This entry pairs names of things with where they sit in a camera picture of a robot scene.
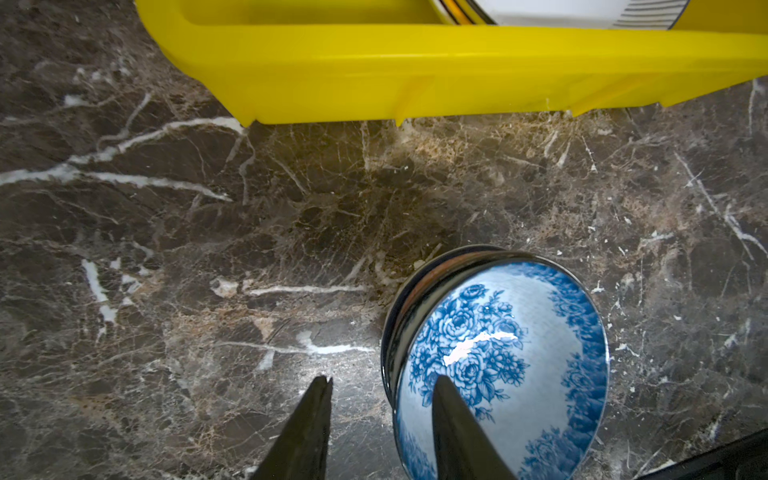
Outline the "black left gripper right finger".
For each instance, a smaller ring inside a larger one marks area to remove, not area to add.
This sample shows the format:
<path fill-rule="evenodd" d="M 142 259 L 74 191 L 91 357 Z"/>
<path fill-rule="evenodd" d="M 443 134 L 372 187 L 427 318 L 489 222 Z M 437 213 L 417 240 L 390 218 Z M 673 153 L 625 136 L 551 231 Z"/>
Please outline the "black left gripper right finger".
<path fill-rule="evenodd" d="M 444 375 L 433 390 L 432 430 L 438 479 L 515 479 Z"/>

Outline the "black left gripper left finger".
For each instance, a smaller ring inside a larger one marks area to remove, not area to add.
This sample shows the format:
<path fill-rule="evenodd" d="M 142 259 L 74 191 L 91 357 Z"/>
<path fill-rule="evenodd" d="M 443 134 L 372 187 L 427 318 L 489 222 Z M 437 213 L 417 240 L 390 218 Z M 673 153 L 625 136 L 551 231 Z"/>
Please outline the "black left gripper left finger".
<path fill-rule="evenodd" d="M 333 380 L 317 376 L 251 479 L 325 479 Z"/>

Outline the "blue floral ceramic bowl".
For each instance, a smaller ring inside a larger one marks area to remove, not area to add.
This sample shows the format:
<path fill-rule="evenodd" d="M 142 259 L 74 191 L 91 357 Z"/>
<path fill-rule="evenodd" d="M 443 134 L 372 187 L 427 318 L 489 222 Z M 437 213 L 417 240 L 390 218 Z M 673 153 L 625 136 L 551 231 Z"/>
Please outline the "blue floral ceramic bowl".
<path fill-rule="evenodd" d="M 405 313 L 389 350 L 394 432 L 413 479 L 434 479 L 432 397 L 448 377 L 511 473 L 569 479 L 596 436 L 609 383 L 599 314 L 543 259 L 489 252 Z"/>

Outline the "black leaf-pattern bowl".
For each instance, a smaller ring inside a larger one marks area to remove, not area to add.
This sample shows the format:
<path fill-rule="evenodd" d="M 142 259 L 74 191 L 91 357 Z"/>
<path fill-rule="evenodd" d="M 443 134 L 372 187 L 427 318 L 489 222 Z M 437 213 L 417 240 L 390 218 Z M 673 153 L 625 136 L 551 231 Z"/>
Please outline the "black leaf-pattern bowl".
<path fill-rule="evenodd" d="M 405 351 L 415 333 L 405 333 L 409 316 L 439 286 L 460 272 L 500 259 L 533 259 L 529 252 L 505 250 L 487 244 L 462 246 L 437 256 L 419 267 L 400 287 L 385 317 L 380 349 L 380 370 L 385 395 L 392 408 L 400 372 L 404 366 Z"/>

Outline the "white black-striped-rim plate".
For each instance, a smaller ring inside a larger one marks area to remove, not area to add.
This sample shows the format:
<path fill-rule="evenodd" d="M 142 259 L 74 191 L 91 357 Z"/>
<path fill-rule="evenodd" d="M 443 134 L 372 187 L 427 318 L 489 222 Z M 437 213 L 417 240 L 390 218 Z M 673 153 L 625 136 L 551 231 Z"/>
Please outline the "white black-striped-rim plate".
<path fill-rule="evenodd" d="M 467 5 L 489 25 L 669 30 L 684 0 L 479 0 Z"/>

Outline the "yellow-rim dotted plate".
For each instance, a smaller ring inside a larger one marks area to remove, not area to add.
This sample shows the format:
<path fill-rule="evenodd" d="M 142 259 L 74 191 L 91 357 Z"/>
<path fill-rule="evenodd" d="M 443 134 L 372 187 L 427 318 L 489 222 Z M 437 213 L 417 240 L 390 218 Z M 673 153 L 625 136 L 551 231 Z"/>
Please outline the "yellow-rim dotted plate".
<path fill-rule="evenodd" d="M 469 6 L 467 1 L 462 0 L 431 0 L 436 13 L 447 24 L 454 25 L 484 25 L 485 22 Z"/>

